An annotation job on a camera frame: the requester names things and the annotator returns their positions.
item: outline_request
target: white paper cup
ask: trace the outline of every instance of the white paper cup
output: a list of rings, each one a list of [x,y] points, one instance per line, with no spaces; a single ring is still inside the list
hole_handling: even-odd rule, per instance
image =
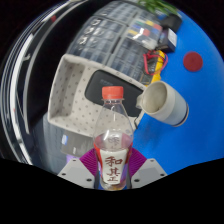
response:
[[[174,127],[182,125],[189,113],[184,98],[162,81],[151,83],[138,96],[136,107],[144,110],[150,117]]]

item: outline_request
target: blue table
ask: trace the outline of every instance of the blue table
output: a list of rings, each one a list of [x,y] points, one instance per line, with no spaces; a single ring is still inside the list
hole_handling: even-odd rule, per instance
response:
[[[187,121],[174,128],[149,117],[134,133],[133,147],[145,157],[155,158],[169,175],[187,166],[224,157],[224,64],[204,31],[184,13],[177,32],[175,53],[169,53],[162,81],[175,88],[189,105]],[[183,58],[198,52],[203,67],[189,72]]]

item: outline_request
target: bottle label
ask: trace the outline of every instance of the bottle label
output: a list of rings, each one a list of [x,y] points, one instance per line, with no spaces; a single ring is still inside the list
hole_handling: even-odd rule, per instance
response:
[[[103,180],[108,184],[119,184],[128,150],[107,152],[100,150]]]

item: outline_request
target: clear plastic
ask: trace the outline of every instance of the clear plastic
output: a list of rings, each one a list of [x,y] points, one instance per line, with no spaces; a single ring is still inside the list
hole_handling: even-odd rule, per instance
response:
[[[126,186],[133,144],[133,129],[122,100],[104,100],[93,135],[100,162],[100,183],[109,191],[122,190]]]

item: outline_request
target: orange bottle cap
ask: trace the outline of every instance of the orange bottle cap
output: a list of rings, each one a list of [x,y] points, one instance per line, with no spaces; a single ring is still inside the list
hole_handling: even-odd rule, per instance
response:
[[[122,86],[106,86],[102,88],[103,99],[122,99],[124,89]]]

